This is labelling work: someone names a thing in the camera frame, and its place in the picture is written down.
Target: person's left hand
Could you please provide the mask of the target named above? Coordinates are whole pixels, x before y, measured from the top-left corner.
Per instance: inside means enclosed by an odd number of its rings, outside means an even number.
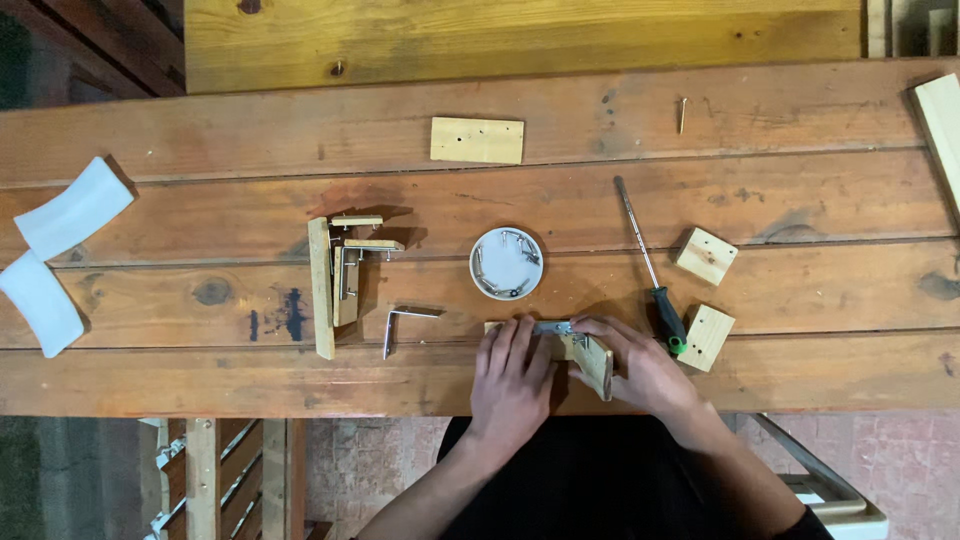
[[[535,321],[524,315],[510,319],[484,336],[477,351],[470,409],[473,420],[465,433],[477,443],[492,467],[502,467],[533,437],[550,412],[550,389],[557,364],[550,361],[552,335],[540,343],[527,365],[527,349]]]

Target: white rubber piece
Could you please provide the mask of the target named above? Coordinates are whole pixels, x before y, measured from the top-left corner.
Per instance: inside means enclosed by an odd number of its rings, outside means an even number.
[[[56,356],[83,335],[84,323],[77,308],[33,250],[0,273],[0,290],[27,319],[44,356]]]
[[[133,195],[103,158],[94,158],[63,193],[38,209],[14,217],[40,260],[83,242],[133,202]]]

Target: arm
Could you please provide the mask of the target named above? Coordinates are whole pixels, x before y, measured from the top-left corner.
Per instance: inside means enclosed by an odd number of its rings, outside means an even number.
[[[534,435],[549,413],[557,364],[543,336],[527,366],[534,319],[491,330],[477,351],[473,420],[449,454],[387,504],[357,538],[437,538]]]
[[[772,538],[793,527],[804,505],[743,446],[653,338],[612,317],[577,316],[573,330],[603,338],[619,361],[613,395],[653,414],[677,443],[699,457],[750,537]],[[578,370],[571,375],[580,378]]]

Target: screwdriver metal shaft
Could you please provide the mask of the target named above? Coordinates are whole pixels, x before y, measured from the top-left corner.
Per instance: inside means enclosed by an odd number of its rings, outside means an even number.
[[[654,265],[650,263],[650,256],[647,255],[647,247],[643,245],[643,238],[640,236],[640,227],[636,225],[634,207],[630,205],[630,197],[627,196],[627,188],[623,186],[623,179],[619,176],[613,177],[613,183],[616,184],[616,188],[620,190],[620,196],[623,197],[623,204],[627,207],[627,215],[630,216],[630,223],[634,226],[634,234],[636,234],[636,241],[640,243],[640,251],[643,252],[643,259],[647,261],[647,270],[650,270],[650,277],[654,281],[654,288],[660,288],[660,284],[657,283],[657,275],[654,274]]]

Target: screwdriver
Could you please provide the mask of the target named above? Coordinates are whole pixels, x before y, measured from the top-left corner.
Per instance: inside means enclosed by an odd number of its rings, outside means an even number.
[[[666,287],[661,287],[657,283],[657,275],[654,274],[654,265],[650,263],[650,256],[647,255],[647,247],[643,245],[643,238],[640,237],[640,228],[636,225],[634,217],[634,207],[630,205],[630,198],[627,197],[627,188],[623,186],[623,179],[619,176],[613,177],[613,183],[620,190],[620,196],[623,197],[623,204],[627,207],[627,214],[630,216],[630,223],[634,226],[636,241],[640,243],[640,251],[643,252],[643,258],[647,261],[647,270],[650,271],[650,277],[654,281],[654,288],[650,289],[654,301],[657,303],[657,312],[660,314],[660,329],[666,336],[667,346],[670,352],[678,355],[686,351],[686,330],[684,322],[677,315],[677,310],[670,304],[670,299],[666,297]]]

